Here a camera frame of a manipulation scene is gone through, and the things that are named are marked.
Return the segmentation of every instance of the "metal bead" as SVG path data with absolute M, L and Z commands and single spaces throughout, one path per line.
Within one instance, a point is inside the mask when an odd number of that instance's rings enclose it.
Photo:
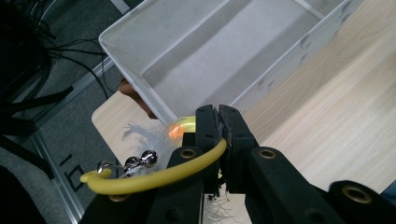
M 111 163 L 109 161 L 101 161 L 101 162 L 98 163 L 98 165 L 96 167 L 96 171 L 97 171 L 98 174 L 100 174 L 107 167 L 108 168 L 109 167 L 113 167 L 113 168 L 117 168 L 117 169 L 123 169 L 123 167 L 120 166 L 120 165 L 115 165 L 115 164 L 113 164 L 113 163 Z
M 124 172 L 127 173 L 128 171 L 131 171 L 132 169 L 141 166 L 142 162 L 138 157 L 130 157 L 128 160 L 126 160 L 125 165 L 124 165 Z
M 157 163 L 158 155 L 153 150 L 146 150 L 142 154 L 142 159 L 140 159 L 144 166 L 151 168 Z

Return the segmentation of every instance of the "yellow cable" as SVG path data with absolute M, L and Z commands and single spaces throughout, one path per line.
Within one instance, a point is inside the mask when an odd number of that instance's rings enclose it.
M 155 189 L 202 171 L 223 154 L 226 146 L 226 141 L 221 139 L 213 149 L 204 155 L 149 175 L 123 179 L 104 179 L 111 172 L 107 171 L 105 174 L 99 175 L 97 171 L 91 171 L 82 175 L 80 181 L 87 183 L 92 191 L 105 195 L 121 195 Z

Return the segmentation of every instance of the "black wire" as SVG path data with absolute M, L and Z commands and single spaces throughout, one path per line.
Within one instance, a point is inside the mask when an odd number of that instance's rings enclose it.
M 102 50 L 102 48 L 99 46 L 99 44 L 97 44 L 97 43 L 94 42 L 94 41 L 92 41 L 92 43 L 95 44 L 96 47 L 99 48 L 99 50 L 100 50 L 101 53 L 102 53 L 102 71 L 103 71 L 102 77 L 103 77 L 103 81 L 105 82 L 105 85 L 106 85 L 107 89 L 108 89 L 110 92 L 114 93 L 115 91 L 111 90 L 110 87 L 108 87 L 108 85 L 107 85 L 107 80 L 106 80 L 106 76 L 105 76 L 105 65 L 104 65 L 104 61 L 105 61 L 105 58 L 104 58 L 104 57 L 105 57 L 105 54 L 103 53 L 103 50 Z
M 98 82 L 100 88 L 102 89 L 103 94 L 105 95 L 106 99 L 108 99 L 108 95 L 107 95 L 107 92 L 106 92 L 106 89 L 105 89 L 103 83 L 101 82 L 101 80 L 99 79 L 99 77 L 91 70 L 90 67 L 88 67 L 87 65 L 85 65 L 85 64 L 82 63 L 82 62 L 79 62 L 79 61 L 77 61 L 77 60 L 75 60 L 75 59 L 72 59 L 72 58 L 69 58 L 69 57 L 67 57 L 67 56 L 64 56 L 64 55 L 62 55 L 62 54 L 57 54 L 57 53 L 54 53 L 54 52 L 49 52 L 49 54 L 52 54 L 52 55 L 57 56 L 57 57 L 59 57 L 59 58 L 64 58 L 64 59 L 66 59 L 66 60 L 69 60 L 70 62 L 76 63 L 76 64 L 78 64 L 78 65 L 84 67 L 85 69 L 87 69 L 87 70 L 95 77 L 95 79 L 96 79 L 96 81 Z
M 103 52 L 94 52 L 94 51 L 88 51 L 88 50 L 83 50 L 83 49 L 53 49 L 53 48 L 50 48 L 48 50 L 71 51 L 71 52 L 87 53 L 87 54 L 91 54 L 91 55 L 106 55 Z
M 85 42 L 92 42 L 94 40 L 96 40 L 96 38 L 93 38 L 93 39 L 77 39 L 77 40 L 73 40 L 70 43 L 61 45 L 61 46 L 55 46 L 54 49 L 67 48 L 67 47 L 70 47 L 70 46 L 73 46 L 73 45 L 76 45 L 76 44 L 82 44 L 82 43 L 85 43 Z
M 42 27 L 42 29 L 46 30 L 48 33 L 50 32 L 50 25 L 46 21 L 40 20 L 38 26 Z
M 33 7 L 30 12 L 32 21 L 37 22 L 37 24 L 40 23 L 40 21 L 43 17 L 45 5 L 47 4 L 47 2 L 48 2 L 48 0 L 37 0 L 37 1 L 35 1 L 35 3 L 33 3 Z
M 46 84 L 46 82 L 50 76 L 50 66 L 48 66 L 46 64 L 42 64 L 41 66 L 43 67 L 43 68 L 41 68 L 41 73 L 42 73 L 41 78 L 38 80 L 35 87 L 23 98 L 23 101 L 31 100 L 31 99 L 35 98 L 38 95 L 38 93 L 41 91 L 41 89 L 44 87 L 44 85 Z

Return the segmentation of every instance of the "floor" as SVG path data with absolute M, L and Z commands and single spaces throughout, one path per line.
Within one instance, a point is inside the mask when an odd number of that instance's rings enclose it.
M 38 153 L 44 154 L 42 156 L 49 159 L 57 171 L 54 172 L 55 178 L 49 180 L 40 169 L 3 149 L 0 150 L 0 164 L 20 180 L 47 223 L 78 223 L 95 196 L 79 182 L 80 175 L 96 169 L 99 161 L 116 162 L 94 128 L 91 116 L 117 90 L 121 78 L 118 69 L 106 60 L 106 55 L 81 51 L 101 51 L 97 37 L 122 16 L 112 2 L 135 7 L 141 1 L 40 2 L 46 3 L 43 6 L 47 9 L 40 13 L 42 20 L 56 37 L 45 41 L 46 47 L 67 46 L 62 51 L 61 48 L 52 51 L 55 57 L 51 72 L 38 95 L 52 94 L 70 86 L 75 90 L 57 105 L 41 106 L 22 113 L 20 116 L 36 120 L 39 131 L 30 139 L 17 141 L 32 151 L 43 147 L 45 150 L 38 150 Z

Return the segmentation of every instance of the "screw hole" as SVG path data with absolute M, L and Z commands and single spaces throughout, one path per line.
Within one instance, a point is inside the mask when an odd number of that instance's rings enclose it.
M 275 152 L 269 149 L 263 149 L 259 151 L 259 155 L 265 159 L 273 159 L 276 157 Z
M 372 197 L 362 189 L 346 185 L 343 187 L 343 193 L 352 201 L 357 203 L 370 203 Z
M 180 156 L 184 159 L 194 158 L 196 154 L 196 151 L 193 149 L 183 149 L 180 151 Z

